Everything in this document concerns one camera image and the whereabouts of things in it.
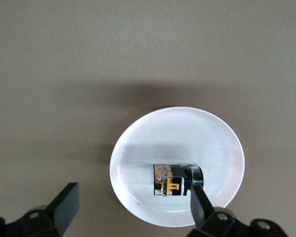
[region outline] beige surface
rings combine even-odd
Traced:
[[[66,237],[185,236],[115,197],[112,148],[161,107],[207,110],[238,134],[229,206],[296,237],[295,1],[0,1],[0,215],[11,222],[78,181]]]

